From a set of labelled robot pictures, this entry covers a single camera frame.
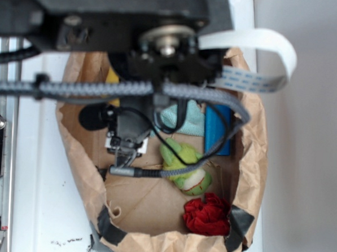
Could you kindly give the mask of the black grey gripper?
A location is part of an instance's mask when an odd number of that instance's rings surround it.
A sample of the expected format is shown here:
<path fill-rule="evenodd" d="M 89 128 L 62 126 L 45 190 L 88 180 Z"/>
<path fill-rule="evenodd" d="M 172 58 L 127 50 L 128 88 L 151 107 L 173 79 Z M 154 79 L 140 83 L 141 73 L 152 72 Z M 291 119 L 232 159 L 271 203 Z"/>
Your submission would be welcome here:
<path fill-rule="evenodd" d="M 115 154 L 115 167 L 129 167 L 146 153 L 151 133 L 150 103 L 145 98 L 121 98 L 118 107 L 110 103 L 89 104 L 78 114 L 80 125 L 88 131 L 107 129 L 105 147 Z"/>

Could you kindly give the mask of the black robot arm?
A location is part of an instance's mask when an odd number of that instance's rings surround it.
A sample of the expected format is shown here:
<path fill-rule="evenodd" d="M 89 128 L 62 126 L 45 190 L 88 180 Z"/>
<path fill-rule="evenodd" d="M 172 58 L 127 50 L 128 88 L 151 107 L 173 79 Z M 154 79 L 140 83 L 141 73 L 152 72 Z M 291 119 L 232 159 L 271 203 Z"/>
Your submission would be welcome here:
<path fill-rule="evenodd" d="M 231 29 L 228 0 L 0 0 L 0 37 L 30 46 L 0 52 L 0 64 L 43 52 L 105 52 L 115 85 L 0 81 L 0 95 L 82 104 L 86 129 L 107 127 L 113 174 L 132 162 L 151 130 L 176 132 L 189 99 L 215 103 L 205 89 L 222 74 L 225 46 L 203 46 L 205 34 Z"/>

